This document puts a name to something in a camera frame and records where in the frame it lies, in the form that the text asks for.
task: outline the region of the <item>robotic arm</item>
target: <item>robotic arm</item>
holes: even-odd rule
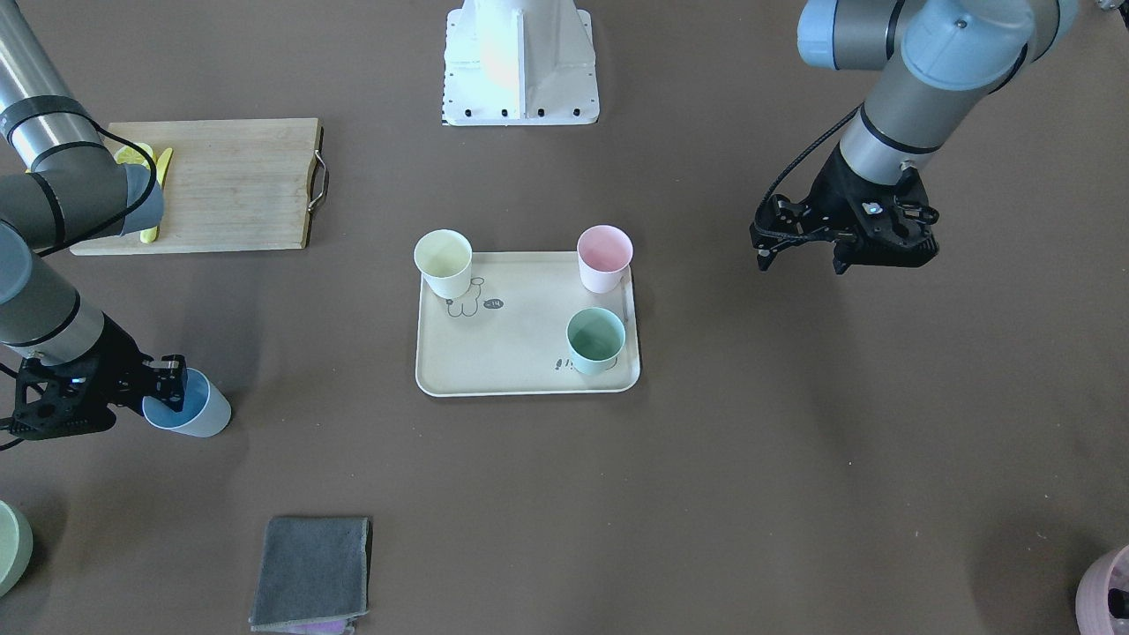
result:
[[[160,220],[154,171],[117,165],[99,130],[16,2],[0,0],[0,132],[28,167],[0,179],[0,342],[25,358],[15,414],[0,429],[19,440],[108,429],[108,403],[138,414],[143,397],[183,407],[184,358],[155,363],[41,258]]]
[[[1077,0],[809,0],[798,29],[807,63],[883,71],[807,198],[794,203],[773,185],[756,209],[760,269],[812,241],[835,244],[837,273],[929,262],[939,214],[919,171],[980,99],[1066,34],[1077,10]]]

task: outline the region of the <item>towel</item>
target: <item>towel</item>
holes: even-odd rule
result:
[[[368,612],[368,525],[367,517],[271,519],[251,630],[352,633]]]

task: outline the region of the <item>metal handle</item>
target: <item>metal handle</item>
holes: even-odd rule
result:
[[[330,193],[330,168],[325,165],[325,159],[322,158],[322,149],[318,148],[314,150],[314,159],[317,165],[322,167],[322,191],[317,193],[316,197],[309,200],[309,205],[306,206],[306,214],[314,216],[317,212],[317,208],[322,207],[325,202],[325,195]],[[314,175],[309,180],[310,193],[314,191],[314,180],[317,179],[317,167],[314,168]]]

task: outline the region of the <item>cartoon drawing on tray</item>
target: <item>cartoon drawing on tray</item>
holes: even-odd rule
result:
[[[612,368],[614,368],[615,366],[618,366],[619,363],[620,363],[620,358],[616,357],[615,362],[612,362],[612,365],[609,366],[607,369],[611,371]],[[564,368],[564,369],[572,368],[574,371],[576,371],[576,366],[572,365],[572,360],[569,359],[568,357],[564,357],[563,359],[558,358],[557,359],[557,367],[553,368],[553,369],[554,371],[560,371],[562,368]]]
[[[482,297],[484,278],[471,278],[471,288],[461,297],[447,301],[447,315],[452,318],[473,318],[479,312],[479,298]],[[505,303],[498,298],[484,301],[487,308],[501,308]]]

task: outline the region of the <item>cutting board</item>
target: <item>cutting board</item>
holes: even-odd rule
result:
[[[310,181],[317,165],[317,119],[112,123],[173,159],[165,176],[165,217],[156,242],[138,234],[86,241],[78,255],[285,250],[306,246]],[[110,151],[121,145],[106,139]]]

